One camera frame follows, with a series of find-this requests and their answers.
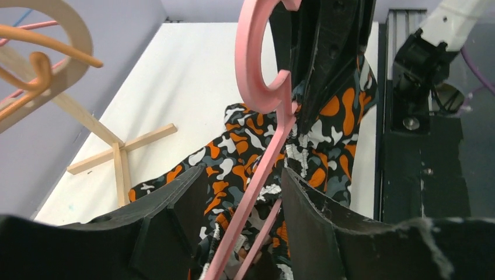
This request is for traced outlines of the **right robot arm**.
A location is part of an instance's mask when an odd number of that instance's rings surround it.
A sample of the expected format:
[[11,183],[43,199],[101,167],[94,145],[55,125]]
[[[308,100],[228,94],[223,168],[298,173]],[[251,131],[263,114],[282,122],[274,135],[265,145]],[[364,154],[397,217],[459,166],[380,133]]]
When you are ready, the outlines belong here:
[[[429,129],[427,96],[449,76],[451,62],[486,9],[487,1],[442,1],[397,51],[388,89],[393,130]],[[277,66],[302,86],[298,129],[307,133],[323,106],[357,68],[368,43],[374,1],[302,1],[291,12],[280,1],[269,17]]]

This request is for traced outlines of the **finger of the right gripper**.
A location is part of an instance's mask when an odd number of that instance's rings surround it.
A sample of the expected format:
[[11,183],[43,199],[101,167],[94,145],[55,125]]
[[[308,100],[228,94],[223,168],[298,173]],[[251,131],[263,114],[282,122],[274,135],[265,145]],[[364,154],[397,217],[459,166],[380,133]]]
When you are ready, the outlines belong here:
[[320,1],[303,0],[297,11],[283,3],[273,9],[269,24],[276,53],[277,69],[291,72],[292,99],[301,101],[312,60]]
[[356,65],[367,45],[375,1],[320,1],[309,72],[299,111],[299,131],[309,132],[316,116]]

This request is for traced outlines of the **orange plastic hanger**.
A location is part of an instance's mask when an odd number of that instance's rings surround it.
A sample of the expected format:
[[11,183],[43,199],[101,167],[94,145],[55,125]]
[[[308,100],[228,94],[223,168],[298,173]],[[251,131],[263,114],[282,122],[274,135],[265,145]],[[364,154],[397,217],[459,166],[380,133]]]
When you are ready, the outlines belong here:
[[[69,58],[74,58],[79,62],[95,68],[101,68],[103,66],[103,63],[100,60],[74,48],[73,46],[68,46],[53,38],[32,32],[33,29],[46,26],[55,26],[57,24],[58,22],[55,20],[20,27],[12,27],[3,24],[1,25],[1,36],[3,37],[2,41],[7,42],[10,40],[17,40],[33,43],[56,50],[67,55]],[[36,78],[31,82],[24,82],[13,76],[7,70],[1,68],[1,78],[3,80],[26,92],[24,96],[7,103],[6,107],[1,109],[1,122],[12,119],[14,114],[17,112],[25,111],[27,115],[30,114],[34,111],[34,108],[29,107],[29,104],[38,101],[40,96],[45,91],[49,90],[51,85],[54,83],[54,74],[52,72],[51,61],[45,53],[39,51],[32,52],[29,55],[29,61],[33,67],[34,73],[36,74]]]

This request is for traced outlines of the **thin pink hanger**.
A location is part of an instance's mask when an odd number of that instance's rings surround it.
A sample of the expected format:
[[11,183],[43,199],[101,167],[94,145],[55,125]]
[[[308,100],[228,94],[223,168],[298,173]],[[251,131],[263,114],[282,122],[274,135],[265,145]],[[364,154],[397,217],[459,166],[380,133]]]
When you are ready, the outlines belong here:
[[[53,37],[64,43],[68,42],[68,37],[64,33],[64,29],[54,20],[22,24],[20,28]],[[65,64],[64,54],[56,53],[56,51],[49,50],[46,47],[36,46],[30,43],[2,39],[1,67],[17,79],[28,83],[35,78],[35,73],[29,62],[29,54],[33,51],[44,52],[51,60],[53,71],[57,72]],[[26,93],[22,89],[8,83],[2,85],[1,88],[1,108],[6,107]]]

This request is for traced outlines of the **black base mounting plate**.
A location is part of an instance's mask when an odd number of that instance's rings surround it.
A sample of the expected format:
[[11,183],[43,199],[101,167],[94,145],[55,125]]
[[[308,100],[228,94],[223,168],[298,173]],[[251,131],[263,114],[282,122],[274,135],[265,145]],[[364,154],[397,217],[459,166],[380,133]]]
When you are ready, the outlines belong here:
[[398,223],[415,217],[469,217],[467,183],[462,175],[457,118],[432,117],[426,134],[394,131],[388,54],[392,38],[378,29],[377,155],[374,218]]

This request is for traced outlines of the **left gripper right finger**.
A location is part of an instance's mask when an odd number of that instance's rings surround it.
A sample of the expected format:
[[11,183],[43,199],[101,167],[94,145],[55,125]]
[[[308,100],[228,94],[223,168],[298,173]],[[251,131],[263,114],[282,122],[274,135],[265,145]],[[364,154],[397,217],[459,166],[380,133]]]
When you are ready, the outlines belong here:
[[493,279],[494,220],[369,219],[282,173],[295,279]]

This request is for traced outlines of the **wooden clothes rack frame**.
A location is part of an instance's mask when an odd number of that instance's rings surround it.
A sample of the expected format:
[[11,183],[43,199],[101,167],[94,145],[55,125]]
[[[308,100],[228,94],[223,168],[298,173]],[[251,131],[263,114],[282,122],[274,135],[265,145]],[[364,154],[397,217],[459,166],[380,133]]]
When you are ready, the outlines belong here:
[[102,207],[118,204],[127,193],[114,176],[113,144],[94,133],[105,127],[123,141],[120,170],[127,184],[145,176],[154,163],[171,166],[179,139],[188,130],[177,109],[179,57],[148,46],[99,121],[79,121],[89,112],[59,95],[1,134],[1,212],[46,214],[71,201],[77,209],[101,191]]

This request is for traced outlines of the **orange camouflage shorts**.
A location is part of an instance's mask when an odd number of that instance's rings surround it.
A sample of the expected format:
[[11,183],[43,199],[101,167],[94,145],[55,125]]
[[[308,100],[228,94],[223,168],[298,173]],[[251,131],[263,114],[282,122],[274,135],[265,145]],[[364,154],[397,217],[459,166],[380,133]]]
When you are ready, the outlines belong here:
[[[233,279],[261,231],[275,201],[281,195],[281,175],[293,169],[310,186],[348,207],[351,175],[360,123],[374,105],[377,82],[363,55],[357,57],[353,74],[319,112],[306,134],[293,127],[278,154],[253,211],[221,274]],[[225,109],[224,132],[192,153],[165,174],[133,187],[128,197],[135,201],[170,183],[187,169],[204,165],[208,175],[205,223],[201,227],[199,269],[192,275],[203,279],[246,191],[277,125],[275,113],[260,114],[243,103]]]

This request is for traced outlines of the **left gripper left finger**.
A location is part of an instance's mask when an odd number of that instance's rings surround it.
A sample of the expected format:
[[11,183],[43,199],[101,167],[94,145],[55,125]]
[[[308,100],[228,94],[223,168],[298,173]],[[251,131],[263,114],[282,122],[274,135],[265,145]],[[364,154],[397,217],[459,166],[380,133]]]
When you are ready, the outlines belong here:
[[187,279],[200,241],[207,174],[172,182],[88,223],[1,216],[2,279]]

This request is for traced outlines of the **pink plastic hanger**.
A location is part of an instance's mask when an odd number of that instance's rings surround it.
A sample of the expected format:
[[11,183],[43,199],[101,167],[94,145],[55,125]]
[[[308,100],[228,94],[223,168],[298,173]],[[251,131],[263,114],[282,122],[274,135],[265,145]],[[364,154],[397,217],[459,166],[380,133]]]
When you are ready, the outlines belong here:
[[295,124],[291,74],[262,75],[262,46],[276,1],[245,1],[235,40],[235,75],[240,104],[227,108],[224,133],[208,146],[220,149],[208,169],[213,194],[206,259],[200,279],[243,279],[257,256],[269,250],[269,233],[281,206],[283,148]]

